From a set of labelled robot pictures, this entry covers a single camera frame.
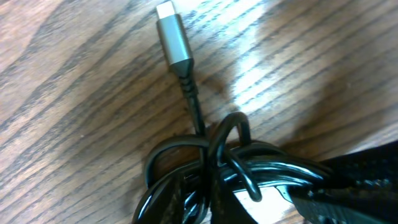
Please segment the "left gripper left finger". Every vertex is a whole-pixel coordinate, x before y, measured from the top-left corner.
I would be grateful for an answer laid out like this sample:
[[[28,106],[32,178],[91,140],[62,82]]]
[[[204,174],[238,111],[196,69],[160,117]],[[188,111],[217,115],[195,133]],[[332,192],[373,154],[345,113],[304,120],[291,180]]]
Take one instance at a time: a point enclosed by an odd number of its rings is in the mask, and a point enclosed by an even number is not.
[[[155,204],[154,223],[182,224],[186,181],[177,175],[168,182]]]

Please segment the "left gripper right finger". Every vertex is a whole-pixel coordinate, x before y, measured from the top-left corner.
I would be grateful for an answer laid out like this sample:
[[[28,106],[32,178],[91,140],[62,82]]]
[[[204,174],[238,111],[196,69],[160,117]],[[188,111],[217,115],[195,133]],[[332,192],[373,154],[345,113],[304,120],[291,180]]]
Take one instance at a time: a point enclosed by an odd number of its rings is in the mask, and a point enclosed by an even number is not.
[[[322,161],[332,170],[289,196],[311,223],[397,223],[397,142]]]

